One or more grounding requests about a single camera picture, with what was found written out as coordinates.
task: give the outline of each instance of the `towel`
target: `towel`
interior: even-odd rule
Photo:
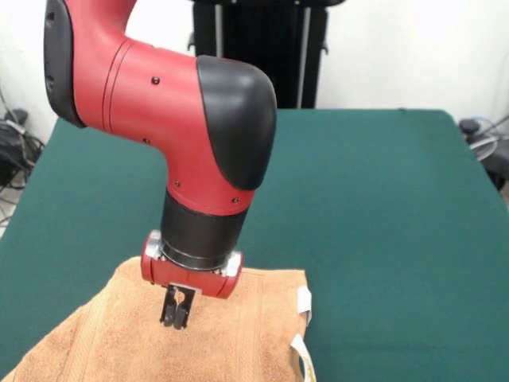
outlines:
[[[44,337],[4,379],[36,381],[302,381],[296,334],[304,271],[243,269],[227,300],[197,294],[183,330],[159,323],[165,289],[122,263],[107,285]]]

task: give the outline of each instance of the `black stand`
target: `black stand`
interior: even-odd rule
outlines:
[[[279,108],[314,108],[327,6],[344,0],[195,0],[196,55],[253,64],[269,76]]]

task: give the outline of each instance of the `green table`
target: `green table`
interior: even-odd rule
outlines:
[[[158,152],[59,121],[0,241],[0,375],[140,253],[164,192]],[[509,214],[444,112],[281,111],[239,247],[306,269],[320,382],[509,378]]]

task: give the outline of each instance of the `towel tag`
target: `towel tag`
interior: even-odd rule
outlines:
[[[311,356],[309,355],[308,348],[305,347],[302,336],[300,334],[296,334],[290,346],[297,350],[297,353],[299,353],[302,363],[304,364],[304,382],[317,382],[315,368],[313,367]]]
[[[312,312],[311,312],[311,292],[309,291],[307,286],[300,286],[297,288],[297,312],[308,313],[308,318],[306,321],[306,326],[309,325],[311,321]]]

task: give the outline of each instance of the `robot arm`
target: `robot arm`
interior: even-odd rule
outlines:
[[[161,227],[146,242],[142,276],[168,287],[161,320],[171,325],[175,288],[192,301],[194,290],[226,298],[235,286],[242,255],[234,246],[270,159],[276,101],[253,66],[127,37],[135,3],[48,0],[45,83],[61,118],[165,156]]]

